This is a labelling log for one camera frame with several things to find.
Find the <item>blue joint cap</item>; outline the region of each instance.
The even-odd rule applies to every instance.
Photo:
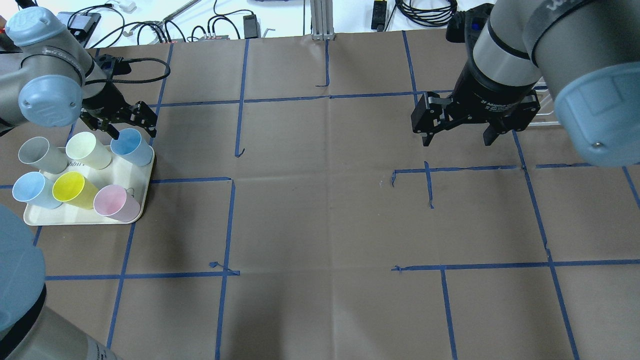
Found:
[[[16,13],[4,27],[16,46],[28,46],[52,38],[67,27],[52,12],[32,6]]]
[[[599,167],[640,161],[640,61],[586,74],[556,97],[558,121],[576,150]]]
[[[42,251],[33,234],[0,204],[0,332],[13,326],[36,303],[45,280]]]
[[[18,106],[27,120],[40,126],[71,125],[82,110],[82,89],[66,76],[40,76],[24,85]]]

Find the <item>blue cup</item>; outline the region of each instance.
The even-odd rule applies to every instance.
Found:
[[[62,202],[53,197],[53,181],[37,171],[20,176],[13,185],[13,198],[46,209],[55,209]]]
[[[111,140],[111,152],[128,162],[143,167],[151,162],[153,150],[136,129],[124,129],[117,140]]]

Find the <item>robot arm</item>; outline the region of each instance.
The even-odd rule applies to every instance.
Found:
[[[113,138],[118,131],[112,123],[119,122],[156,135],[156,114],[144,102],[129,105],[113,85],[113,75],[131,71],[126,61],[101,56],[103,61],[96,63],[45,8],[21,10],[5,31],[24,59],[19,71],[0,77],[0,136],[27,121],[51,127],[71,125],[78,118]]]
[[[498,0],[458,13],[447,39],[468,61],[446,99],[428,92],[412,114],[415,133],[489,123],[485,145],[522,131],[540,109],[545,78],[558,120],[580,155],[600,166],[640,161],[640,2]]]

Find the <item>white tray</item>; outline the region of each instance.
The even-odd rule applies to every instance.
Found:
[[[65,148],[60,147],[59,149],[64,154]],[[69,160],[69,166],[60,174],[50,174],[43,170],[40,171],[41,174],[53,181],[57,180],[62,174],[77,171],[89,179],[89,182],[94,184],[98,189],[111,184],[122,186],[127,189],[127,192],[132,193],[133,197],[140,203],[140,213],[130,222],[113,220],[112,218],[98,215],[93,209],[81,209],[69,204],[62,204],[53,210],[27,204],[27,208],[24,210],[24,222],[31,226],[131,224],[142,216],[145,209],[147,190],[149,188],[151,171],[154,167],[155,159],[156,152],[154,151],[151,162],[144,167],[138,167],[117,155],[112,155],[111,163],[102,170],[95,170],[78,161]]]

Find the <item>plastic cup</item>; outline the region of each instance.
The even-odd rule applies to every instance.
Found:
[[[70,171],[56,180],[52,192],[53,197],[58,201],[91,210],[98,188],[79,172]]]
[[[98,170],[111,163],[111,153],[88,131],[75,134],[67,143],[66,152],[70,159]]]
[[[143,167],[151,162],[153,150],[137,129],[124,129],[117,140],[111,139],[111,152],[128,162]]]
[[[63,172],[68,165],[67,157],[42,136],[30,138],[22,144],[18,150],[18,159],[23,164],[52,174]]]
[[[140,213],[140,204],[122,186],[108,185],[95,196],[93,209],[104,217],[130,222]]]
[[[27,204],[40,206],[46,209],[55,209],[62,205],[52,193],[53,181],[37,171],[32,171],[20,176],[12,189],[13,198]]]

